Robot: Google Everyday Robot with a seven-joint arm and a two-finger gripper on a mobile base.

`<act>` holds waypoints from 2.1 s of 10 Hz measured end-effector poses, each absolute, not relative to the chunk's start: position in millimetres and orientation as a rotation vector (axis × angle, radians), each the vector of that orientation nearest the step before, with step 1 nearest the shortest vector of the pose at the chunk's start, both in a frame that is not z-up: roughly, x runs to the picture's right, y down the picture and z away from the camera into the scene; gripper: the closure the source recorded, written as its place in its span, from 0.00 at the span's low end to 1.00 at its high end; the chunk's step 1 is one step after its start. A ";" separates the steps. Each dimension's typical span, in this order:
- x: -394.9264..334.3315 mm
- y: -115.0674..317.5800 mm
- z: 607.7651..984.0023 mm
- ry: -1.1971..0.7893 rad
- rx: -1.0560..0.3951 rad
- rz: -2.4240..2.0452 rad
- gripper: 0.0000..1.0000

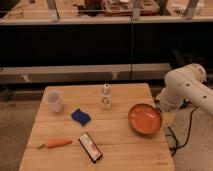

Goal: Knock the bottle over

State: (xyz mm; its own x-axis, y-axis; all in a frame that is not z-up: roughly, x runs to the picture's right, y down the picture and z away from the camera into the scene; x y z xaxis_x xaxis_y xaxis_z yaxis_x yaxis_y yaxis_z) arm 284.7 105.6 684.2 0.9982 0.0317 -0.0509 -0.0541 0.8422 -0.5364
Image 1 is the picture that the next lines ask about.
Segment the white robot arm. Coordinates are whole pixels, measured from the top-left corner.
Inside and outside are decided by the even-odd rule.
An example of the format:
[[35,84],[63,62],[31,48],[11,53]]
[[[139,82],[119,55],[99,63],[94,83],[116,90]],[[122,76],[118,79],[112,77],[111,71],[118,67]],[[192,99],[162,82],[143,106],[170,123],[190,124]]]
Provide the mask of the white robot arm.
[[165,87],[157,95],[160,109],[178,110],[185,99],[213,116],[213,89],[203,82],[206,70],[200,64],[189,64],[169,71],[165,77]]

